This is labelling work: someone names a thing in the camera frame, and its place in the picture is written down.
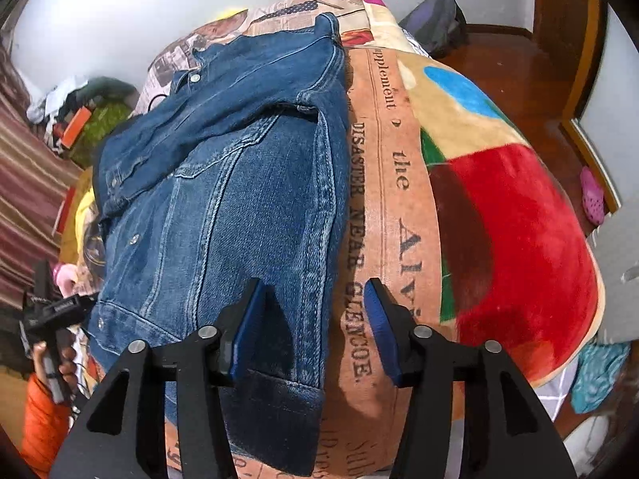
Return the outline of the orange jacket sleeve forearm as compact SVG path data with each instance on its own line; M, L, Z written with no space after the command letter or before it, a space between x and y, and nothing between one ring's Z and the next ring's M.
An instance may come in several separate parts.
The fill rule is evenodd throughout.
M21 455L39 478L50 470L69 431L70 407L53 402L36 374L29 377Z

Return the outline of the person's left hand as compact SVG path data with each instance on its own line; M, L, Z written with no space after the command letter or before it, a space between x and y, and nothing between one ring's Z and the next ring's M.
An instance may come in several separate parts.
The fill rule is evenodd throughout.
M47 354L46 342L39 342L32 346L32 360L34 360L36 377L44 387L49 388L48 371L44 364L44 357ZM61 364L58 366L58 372L62 374L63 380L72 392L76 392L78 387L75 358L76 351L72 347L65 347L62 350Z

